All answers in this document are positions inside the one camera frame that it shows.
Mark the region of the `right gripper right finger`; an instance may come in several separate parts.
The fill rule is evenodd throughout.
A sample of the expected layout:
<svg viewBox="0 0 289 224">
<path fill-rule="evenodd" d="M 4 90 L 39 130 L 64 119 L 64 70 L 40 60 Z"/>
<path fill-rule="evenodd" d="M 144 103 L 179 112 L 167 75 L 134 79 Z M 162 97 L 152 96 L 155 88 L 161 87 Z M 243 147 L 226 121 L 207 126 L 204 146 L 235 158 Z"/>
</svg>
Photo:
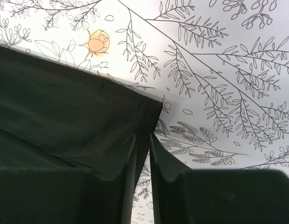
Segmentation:
<svg viewBox="0 0 289 224">
<path fill-rule="evenodd" d="M 150 163 L 156 224 L 226 224 L 221 192 L 228 170 L 191 169 L 150 136 Z"/>
</svg>

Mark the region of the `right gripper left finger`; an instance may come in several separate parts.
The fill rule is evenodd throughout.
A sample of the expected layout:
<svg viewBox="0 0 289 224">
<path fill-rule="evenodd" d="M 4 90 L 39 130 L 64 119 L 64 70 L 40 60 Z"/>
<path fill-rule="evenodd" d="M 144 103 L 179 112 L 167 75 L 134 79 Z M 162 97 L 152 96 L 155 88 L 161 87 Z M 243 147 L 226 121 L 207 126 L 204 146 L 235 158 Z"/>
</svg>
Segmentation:
<svg viewBox="0 0 289 224">
<path fill-rule="evenodd" d="M 55 224 L 127 224 L 131 220 L 136 136 L 94 168 L 58 173 Z"/>
</svg>

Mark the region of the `black t shirt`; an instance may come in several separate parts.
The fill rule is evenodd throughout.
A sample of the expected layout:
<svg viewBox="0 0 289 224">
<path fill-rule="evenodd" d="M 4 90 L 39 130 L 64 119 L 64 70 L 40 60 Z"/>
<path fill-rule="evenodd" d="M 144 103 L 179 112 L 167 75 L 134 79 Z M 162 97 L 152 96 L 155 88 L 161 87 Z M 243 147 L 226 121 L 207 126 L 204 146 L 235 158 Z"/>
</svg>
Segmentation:
<svg viewBox="0 0 289 224">
<path fill-rule="evenodd" d="M 0 46 L 0 131 L 65 165 L 93 168 L 135 135 L 139 178 L 162 107 L 104 77 Z"/>
</svg>

